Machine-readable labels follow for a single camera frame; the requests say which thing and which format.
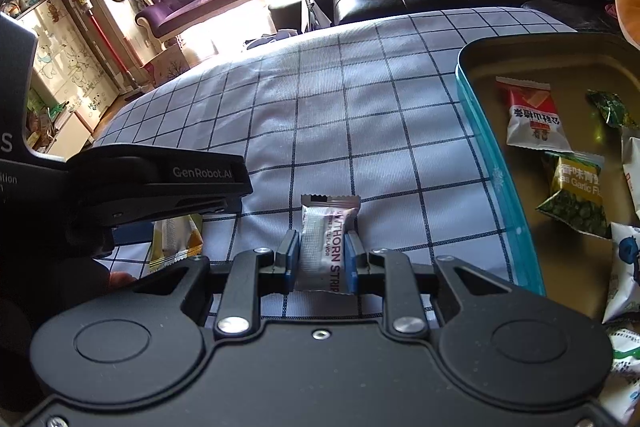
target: metal rivet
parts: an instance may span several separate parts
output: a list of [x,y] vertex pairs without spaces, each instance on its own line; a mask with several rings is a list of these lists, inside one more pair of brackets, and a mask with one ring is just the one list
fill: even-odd
[[400,317],[394,320],[394,329],[400,333],[418,333],[424,329],[427,324],[418,317]]
[[52,416],[47,420],[47,427],[68,427],[68,424],[60,416]]
[[327,330],[316,330],[311,333],[311,336],[315,338],[316,341],[325,341],[331,336],[331,333]]
[[242,317],[227,317],[218,321],[218,329],[223,333],[244,333],[249,329],[249,321]]

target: checkered tablecloth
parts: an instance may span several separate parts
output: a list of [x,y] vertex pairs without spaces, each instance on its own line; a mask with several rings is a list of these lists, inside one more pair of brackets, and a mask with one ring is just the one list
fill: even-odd
[[[572,31],[532,10],[482,8],[355,23],[206,62],[130,103],[97,144],[133,142],[244,156],[254,193],[241,216],[204,216],[204,253],[277,247],[300,230],[301,194],[358,194],[366,248],[416,263],[455,255],[517,283],[502,216],[458,100],[468,42]],[[136,277],[148,245],[100,262]],[[431,310],[428,299],[426,310]],[[218,302],[210,312],[214,317]],[[262,299],[271,317],[367,317],[380,298],[293,293]]]

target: snack packet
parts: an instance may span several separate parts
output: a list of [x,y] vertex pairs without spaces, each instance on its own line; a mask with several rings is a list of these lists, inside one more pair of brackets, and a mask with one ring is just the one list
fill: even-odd
[[609,237],[598,179],[604,158],[586,153],[547,152],[543,164],[549,174],[551,196],[536,210],[577,232]]
[[149,270],[169,266],[186,257],[202,253],[202,216],[172,217],[154,223]]
[[610,415],[626,424],[640,397],[640,335],[622,326],[607,332],[613,347],[613,364],[598,400]]
[[611,223],[613,264],[603,322],[640,311],[640,229]]
[[551,86],[530,80],[497,76],[496,82],[508,95],[509,115],[507,145],[571,152],[551,98]]
[[636,214],[640,217],[640,129],[623,127],[622,131],[622,168],[625,171],[626,184],[629,185]]
[[609,127],[638,127],[620,97],[614,92],[589,89],[587,99],[600,110],[600,114]]
[[296,290],[348,293],[344,232],[360,209],[359,196],[302,196]]

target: cardboard box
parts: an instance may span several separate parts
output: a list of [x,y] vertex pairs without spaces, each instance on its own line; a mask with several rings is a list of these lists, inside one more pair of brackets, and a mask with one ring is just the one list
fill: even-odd
[[169,46],[146,63],[144,68],[151,77],[154,87],[162,86],[191,69],[179,44]]

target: teal tray rim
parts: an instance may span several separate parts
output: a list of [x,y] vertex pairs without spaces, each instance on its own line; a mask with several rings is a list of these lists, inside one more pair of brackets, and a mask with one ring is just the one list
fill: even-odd
[[[538,254],[533,245],[533,239],[529,230],[527,218],[522,209],[522,202],[516,190],[511,173],[507,167],[502,151],[495,139],[494,131],[487,120],[484,110],[474,93],[458,55],[456,66],[456,84],[460,103],[471,128],[476,135],[476,141],[486,163],[489,177],[492,179],[494,193],[498,200],[498,206],[502,213],[507,241],[511,250],[513,269],[518,278],[518,284],[539,295],[545,296],[545,285],[540,271]],[[500,176],[502,183],[496,184],[495,177]]]

